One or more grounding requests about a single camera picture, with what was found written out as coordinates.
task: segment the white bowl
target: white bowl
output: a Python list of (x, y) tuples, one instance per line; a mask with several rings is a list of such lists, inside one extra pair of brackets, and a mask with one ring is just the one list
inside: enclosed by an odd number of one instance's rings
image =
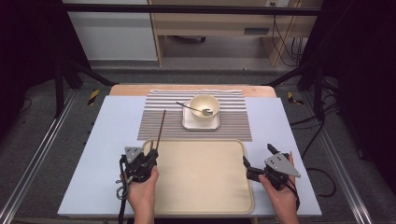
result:
[(194, 96), (191, 99), (190, 107), (198, 110), (211, 109), (213, 111), (213, 114), (209, 116), (196, 110), (191, 110), (191, 113), (198, 119), (213, 119), (219, 113), (220, 103), (218, 99), (216, 99), (212, 95), (200, 94)]

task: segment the beige tray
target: beige tray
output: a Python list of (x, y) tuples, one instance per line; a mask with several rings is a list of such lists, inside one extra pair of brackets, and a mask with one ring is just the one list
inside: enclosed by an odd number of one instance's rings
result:
[(161, 140), (158, 150), (156, 215), (247, 214), (253, 209), (242, 142)]

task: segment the metal bar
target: metal bar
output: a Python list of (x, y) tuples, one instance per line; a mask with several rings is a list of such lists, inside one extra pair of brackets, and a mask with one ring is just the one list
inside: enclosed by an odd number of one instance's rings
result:
[[(310, 97), (306, 92), (303, 92), (304, 100), (307, 102), (307, 107), (312, 115), (314, 115), (314, 111), (312, 109), (312, 97)], [(368, 213), (366, 206), (364, 205), (361, 196), (358, 193), (355, 185), (353, 184), (352, 179), (350, 178), (347, 169), (342, 163), (340, 157), (335, 150), (334, 145), (332, 144), (332, 139), (328, 135), (326, 129), (323, 127), (320, 133), (322, 144), (325, 148), (326, 154), (332, 164), (332, 168), (335, 171), (335, 175), (337, 176), (341, 188), (343, 189), (346, 199), (349, 202), (349, 205), (352, 209), (353, 214), (355, 215), (356, 220), (359, 224), (371, 224), (373, 223), (370, 214)]]
[(50, 150), (50, 146), (52, 145), (53, 140), (55, 139), (57, 133), (59, 132), (64, 120), (69, 112), (71, 105), (75, 99), (77, 94), (77, 90), (70, 90), (67, 99), (64, 103), (64, 110), (56, 118), (47, 134), (45, 135), (43, 141), (41, 142), (40, 146), (38, 147), (35, 155), (33, 156), (32, 160), (30, 161), (26, 171), (24, 172), (20, 182), (18, 183), (17, 187), (12, 192), (11, 196), (9, 197), (6, 205), (2, 208), (0, 212), (0, 223), (8, 224), (14, 218), (24, 196), (27, 193), (27, 190), (30, 188), (33, 180), (35, 179), (35, 175), (38, 172), (43, 160), (45, 159), (47, 153)]
[(324, 16), (334, 10), (300, 7), (226, 7), (226, 6), (181, 6), (181, 5), (111, 5), (111, 4), (46, 4), (43, 8), (76, 12), (134, 12), (134, 13), (191, 13), (191, 14), (240, 14)]

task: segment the white plate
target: white plate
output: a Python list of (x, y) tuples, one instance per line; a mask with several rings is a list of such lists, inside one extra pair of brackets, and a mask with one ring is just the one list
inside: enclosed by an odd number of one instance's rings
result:
[[(184, 105), (190, 105), (190, 101), (186, 101)], [(187, 107), (183, 107), (183, 119), (181, 123), (189, 130), (216, 130), (220, 125), (220, 116), (218, 113), (213, 119), (208, 121), (197, 120)]]

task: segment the white table surface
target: white table surface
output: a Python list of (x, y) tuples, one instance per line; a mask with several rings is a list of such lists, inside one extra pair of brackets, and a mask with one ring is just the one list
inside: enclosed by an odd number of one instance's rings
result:
[[(300, 196), (300, 217), (321, 216), (300, 153), (292, 135), (283, 105), (278, 98), (246, 97), (252, 142), (244, 142), (247, 159), (257, 168), (272, 156), (267, 144), (285, 153), (292, 152), (294, 166), (302, 175), (296, 178)], [(58, 214), (68, 217), (117, 217), (120, 200), (115, 181), (120, 175), (119, 160), (124, 147), (141, 147), (137, 141), (145, 96), (107, 96), (81, 155)], [(252, 181), (254, 208), (240, 217), (274, 216), (268, 195), (260, 183)], [(125, 216), (132, 215), (126, 206)]]

